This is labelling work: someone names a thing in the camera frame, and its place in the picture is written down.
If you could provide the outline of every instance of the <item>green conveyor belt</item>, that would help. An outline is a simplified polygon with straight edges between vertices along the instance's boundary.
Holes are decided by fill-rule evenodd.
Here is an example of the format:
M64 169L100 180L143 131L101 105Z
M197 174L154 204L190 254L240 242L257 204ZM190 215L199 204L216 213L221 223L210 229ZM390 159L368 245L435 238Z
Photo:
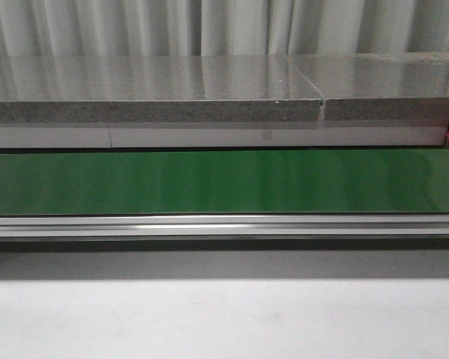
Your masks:
M0 215L449 212L449 150L0 155Z

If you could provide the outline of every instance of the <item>conveyor belt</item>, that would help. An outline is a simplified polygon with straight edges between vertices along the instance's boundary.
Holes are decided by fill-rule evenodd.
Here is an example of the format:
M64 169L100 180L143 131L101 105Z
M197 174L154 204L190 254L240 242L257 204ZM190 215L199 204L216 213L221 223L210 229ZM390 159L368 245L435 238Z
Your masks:
M449 150L0 155L0 238L449 235Z

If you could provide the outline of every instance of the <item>aluminum rail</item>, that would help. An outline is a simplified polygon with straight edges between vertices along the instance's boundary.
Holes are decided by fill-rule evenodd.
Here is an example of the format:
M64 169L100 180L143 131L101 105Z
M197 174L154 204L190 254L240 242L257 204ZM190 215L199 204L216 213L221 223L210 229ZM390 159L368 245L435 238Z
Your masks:
M147 215L0 218L5 238L449 236L449 215Z

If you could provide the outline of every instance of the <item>white floor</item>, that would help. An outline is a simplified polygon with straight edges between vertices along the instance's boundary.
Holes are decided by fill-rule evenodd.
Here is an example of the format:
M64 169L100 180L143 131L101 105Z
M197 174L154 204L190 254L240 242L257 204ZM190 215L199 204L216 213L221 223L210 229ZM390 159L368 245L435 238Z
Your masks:
M449 251L0 254L0 358L449 358Z

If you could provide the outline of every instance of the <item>green belt surface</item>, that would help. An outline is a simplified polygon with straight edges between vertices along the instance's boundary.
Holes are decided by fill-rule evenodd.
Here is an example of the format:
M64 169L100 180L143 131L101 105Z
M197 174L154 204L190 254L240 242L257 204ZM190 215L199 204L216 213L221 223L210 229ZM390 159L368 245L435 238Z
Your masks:
M449 150L0 154L0 215L449 212Z

